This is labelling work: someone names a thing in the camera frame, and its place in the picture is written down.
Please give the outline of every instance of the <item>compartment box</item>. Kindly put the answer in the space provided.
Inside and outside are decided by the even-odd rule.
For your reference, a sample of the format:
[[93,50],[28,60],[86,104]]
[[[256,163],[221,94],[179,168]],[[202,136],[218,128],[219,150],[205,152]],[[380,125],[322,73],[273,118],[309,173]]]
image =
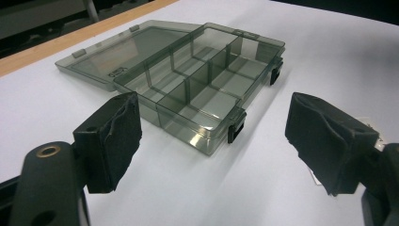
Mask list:
[[150,21],[57,67],[107,90],[136,91],[141,117],[212,154],[244,126],[245,107],[282,65],[284,43],[217,24]]

